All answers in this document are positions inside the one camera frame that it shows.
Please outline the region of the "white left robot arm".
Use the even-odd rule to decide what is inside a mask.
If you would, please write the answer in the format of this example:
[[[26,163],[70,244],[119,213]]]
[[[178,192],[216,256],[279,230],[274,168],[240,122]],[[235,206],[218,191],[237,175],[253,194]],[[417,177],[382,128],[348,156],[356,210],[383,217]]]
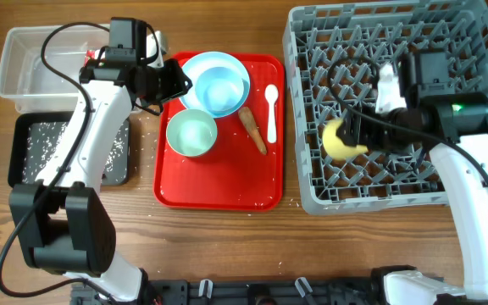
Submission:
[[[80,98],[55,153],[30,184],[8,199],[27,266],[79,283],[107,304],[159,304],[147,273],[116,252],[116,230],[100,197],[108,155],[134,109],[160,115],[192,86],[146,21],[114,17],[108,43],[72,85]]]

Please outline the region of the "yellow plastic cup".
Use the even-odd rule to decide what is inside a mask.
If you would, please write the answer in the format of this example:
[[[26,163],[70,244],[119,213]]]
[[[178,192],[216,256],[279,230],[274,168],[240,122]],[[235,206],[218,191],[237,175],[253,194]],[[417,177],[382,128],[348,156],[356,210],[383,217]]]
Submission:
[[[324,127],[322,134],[322,142],[325,152],[337,161],[344,161],[348,158],[357,156],[358,154],[366,153],[368,148],[363,145],[355,147],[347,146],[337,132],[341,129],[342,119],[333,119]]]

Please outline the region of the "small light blue bowl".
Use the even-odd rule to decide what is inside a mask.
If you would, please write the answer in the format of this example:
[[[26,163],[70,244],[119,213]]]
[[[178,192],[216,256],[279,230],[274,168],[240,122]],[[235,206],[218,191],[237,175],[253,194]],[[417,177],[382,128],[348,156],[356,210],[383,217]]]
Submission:
[[[199,75],[195,93],[198,102],[211,114],[226,114],[241,101],[244,82],[233,69],[213,67]]]

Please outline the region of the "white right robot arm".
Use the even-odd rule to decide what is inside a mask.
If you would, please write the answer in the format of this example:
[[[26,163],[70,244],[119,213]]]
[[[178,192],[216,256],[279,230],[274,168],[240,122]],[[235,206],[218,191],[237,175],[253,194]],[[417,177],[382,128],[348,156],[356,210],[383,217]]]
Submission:
[[[456,287],[414,269],[379,276],[387,304],[488,304],[488,97],[456,92],[441,50],[371,63],[373,108],[348,106],[328,125],[327,153],[347,159],[367,151],[399,153],[418,143],[446,192],[463,256]]]

